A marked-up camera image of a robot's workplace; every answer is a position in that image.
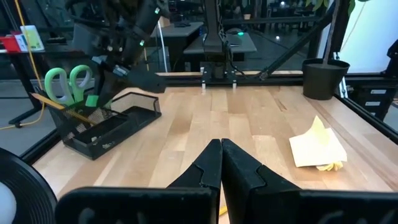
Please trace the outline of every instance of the white ball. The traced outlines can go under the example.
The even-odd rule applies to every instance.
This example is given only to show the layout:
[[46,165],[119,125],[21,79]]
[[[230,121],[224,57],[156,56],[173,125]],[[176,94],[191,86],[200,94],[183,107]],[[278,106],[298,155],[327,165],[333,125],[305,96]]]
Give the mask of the white ball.
[[11,190],[0,182],[0,224],[12,224],[17,212],[17,201]]

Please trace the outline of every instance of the yellow cable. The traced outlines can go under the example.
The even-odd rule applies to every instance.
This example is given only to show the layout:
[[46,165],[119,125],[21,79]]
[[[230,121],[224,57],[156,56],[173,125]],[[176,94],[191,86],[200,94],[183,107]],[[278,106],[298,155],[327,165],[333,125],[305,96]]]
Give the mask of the yellow cable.
[[[23,16],[22,16],[21,7],[20,7],[20,5],[19,5],[18,0],[14,0],[14,2],[15,2],[15,5],[16,5],[16,7],[17,7],[19,19],[21,20],[22,26],[23,26],[24,31],[25,31],[25,34],[26,34],[26,35],[25,35],[25,38],[26,38],[26,42],[27,42],[27,51],[28,51],[28,53],[29,53],[30,63],[32,64],[33,71],[34,71],[34,73],[35,73],[37,82],[39,83],[39,87],[40,87],[41,90],[43,90],[42,82],[40,81],[39,73],[37,72],[37,69],[36,69],[35,60],[33,59],[33,54],[32,54],[32,51],[31,51],[31,49],[30,49],[29,35],[28,35],[27,31],[26,31],[25,20],[24,20],[24,18],[23,18]],[[42,109],[41,109],[41,111],[40,111],[40,115],[39,115],[39,117],[38,117],[35,121],[21,124],[21,126],[28,126],[28,125],[35,124],[35,123],[39,122],[39,121],[42,119],[42,117],[43,117],[44,106],[45,106],[45,104],[42,103]],[[3,127],[3,128],[0,128],[0,130],[10,129],[10,128],[15,128],[15,126]]]

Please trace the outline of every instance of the desk organizer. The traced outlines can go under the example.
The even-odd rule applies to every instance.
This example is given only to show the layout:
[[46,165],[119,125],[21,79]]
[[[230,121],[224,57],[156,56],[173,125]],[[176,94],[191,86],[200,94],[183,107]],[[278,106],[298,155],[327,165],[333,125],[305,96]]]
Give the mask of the desk organizer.
[[87,107],[82,101],[49,110],[63,143],[92,160],[161,116],[157,97],[132,92],[113,100],[108,108]]

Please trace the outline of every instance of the yellow pencil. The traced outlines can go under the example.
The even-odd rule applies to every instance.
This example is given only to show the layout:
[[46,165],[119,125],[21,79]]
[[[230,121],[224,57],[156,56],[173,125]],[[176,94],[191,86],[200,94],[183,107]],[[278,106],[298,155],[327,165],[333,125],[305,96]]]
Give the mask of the yellow pencil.
[[[32,95],[34,98],[40,100],[41,102],[43,102],[43,103],[45,103],[45,104],[47,104],[47,105],[50,105],[50,106],[54,107],[55,109],[58,109],[58,110],[65,109],[64,106],[62,106],[62,105],[60,105],[60,104],[58,104],[58,103],[56,103],[56,102],[54,102],[54,101],[52,101],[52,100],[46,98],[46,97],[44,97],[44,96],[42,96],[42,95],[40,95],[40,94],[31,93],[31,95]],[[78,114],[78,113],[75,113],[75,112],[72,112],[72,111],[67,111],[67,113],[70,114],[70,115],[72,115],[72,116],[74,116],[74,117],[77,118],[77,119],[80,119],[80,120],[85,121],[85,122],[87,122],[87,123],[90,123],[90,124],[92,124],[92,125],[96,125],[95,122],[90,121],[89,119],[85,118],[84,116],[82,116],[82,115],[80,115],[80,114]]]

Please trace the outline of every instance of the wooden table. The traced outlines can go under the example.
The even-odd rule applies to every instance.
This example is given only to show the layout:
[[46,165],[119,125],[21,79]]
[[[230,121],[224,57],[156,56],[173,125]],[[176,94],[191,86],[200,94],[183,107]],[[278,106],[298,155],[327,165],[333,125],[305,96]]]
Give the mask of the wooden table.
[[[96,161],[59,143],[34,167],[58,197],[91,185],[166,187],[211,139],[230,138],[304,189],[398,190],[398,147],[335,98],[309,100],[301,86],[209,88],[205,93],[197,87],[168,88],[157,96],[162,117]],[[289,138],[304,133],[315,115],[335,130],[347,151],[348,162],[338,172],[294,165]],[[221,219],[228,223],[227,215]]]

